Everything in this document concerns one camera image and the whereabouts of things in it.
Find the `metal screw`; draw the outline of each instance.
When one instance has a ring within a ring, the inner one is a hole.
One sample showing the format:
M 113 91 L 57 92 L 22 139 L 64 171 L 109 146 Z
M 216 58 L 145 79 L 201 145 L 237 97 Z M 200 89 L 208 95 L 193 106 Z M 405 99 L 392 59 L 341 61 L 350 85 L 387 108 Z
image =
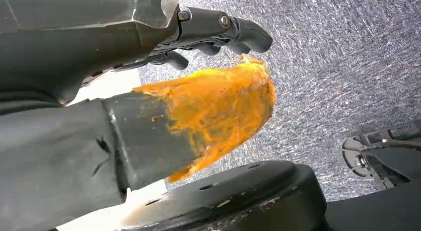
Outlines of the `metal screw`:
M 186 11 L 181 11 L 177 14 L 178 19 L 180 21 L 187 21 L 188 19 L 190 19 L 189 14 Z
M 367 163 L 365 162 L 364 157 L 359 155 L 355 157 L 354 164 L 364 168 Z
M 219 19 L 219 23 L 224 29 L 228 29 L 231 24 L 231 19 L 229 19 L 229 16 L 224 15 Z

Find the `screw hole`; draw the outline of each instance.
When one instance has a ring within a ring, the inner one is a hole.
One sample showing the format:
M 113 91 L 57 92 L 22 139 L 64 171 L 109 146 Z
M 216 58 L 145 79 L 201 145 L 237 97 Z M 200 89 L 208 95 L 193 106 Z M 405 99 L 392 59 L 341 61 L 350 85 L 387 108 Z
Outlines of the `screw hole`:
M 199 190 L 207 190 L 207 189 L 212 188 L 214 186 L 215 186 L 214 184 L 210 184 L 210 185 L 207 185 L 207 186 L 204 186 L 204 187 L 200 188 Z
M 258 166 L 260 166 L 260 164 L 252 165 L 251 167 L 249 167 L 249 169 L 253 169 L 253 168 L 258 167 Z
M 152 200 L 152 201 L 150 201 L 150 202 L 146 203 L 146 204 L 145 204 L 145 206 L 151 205 L 151 204 L 156 203 L 156 202 L 158 202 L 158 201 L 160 201 L 160 200 L 161 200 L 161 199 Z

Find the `gray carpet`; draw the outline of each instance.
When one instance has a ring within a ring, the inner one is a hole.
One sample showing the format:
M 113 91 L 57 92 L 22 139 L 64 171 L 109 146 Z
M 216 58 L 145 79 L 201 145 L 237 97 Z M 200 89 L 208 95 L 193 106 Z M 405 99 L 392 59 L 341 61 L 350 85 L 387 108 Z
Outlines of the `gray carpet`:
M 274 38 L 267 61 L 277 89 L 273 118 L 251 140 L 174 188 L 242 164 L 285 159 L 311 166 L 328 200 L 374 192 L 346 168 L 341 142 L 421 118 L 421 0 L 182 0 L 260 24 Z M 143 84 L 233 65 L 184 52 L 189 67 L 140 68 Z

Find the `robotic arm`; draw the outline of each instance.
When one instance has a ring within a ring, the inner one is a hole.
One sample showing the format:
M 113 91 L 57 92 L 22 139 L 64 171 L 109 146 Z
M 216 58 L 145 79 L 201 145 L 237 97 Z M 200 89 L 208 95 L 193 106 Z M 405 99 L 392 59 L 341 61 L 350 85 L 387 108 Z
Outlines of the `robotic arm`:
M 151 124 L 164 107 L 144 94 L 63 107 L 84 81 L 148 63 L 184 69 L 175 49 L 240 54 L 272 44 L 251 21 L 181 11 L 171 0 L 0 0 L 0 14 L 0 225 L 11 231 L 44 231 L 118 205 L 127 188 L 195 159 L 165 119 Z

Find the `orange object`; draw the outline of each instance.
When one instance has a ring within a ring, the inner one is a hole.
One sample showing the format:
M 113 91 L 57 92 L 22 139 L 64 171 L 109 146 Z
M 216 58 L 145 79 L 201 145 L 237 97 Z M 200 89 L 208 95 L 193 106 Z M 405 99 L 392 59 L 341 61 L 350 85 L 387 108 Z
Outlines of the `orange object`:
M 212 164 L 251 138 L 272 115 L 275 88 L 263 61 L 242 64 L 134 88 L 165 100 L 168 130 L 185 136 L 197 159 L 169 177 L 180 180 Z

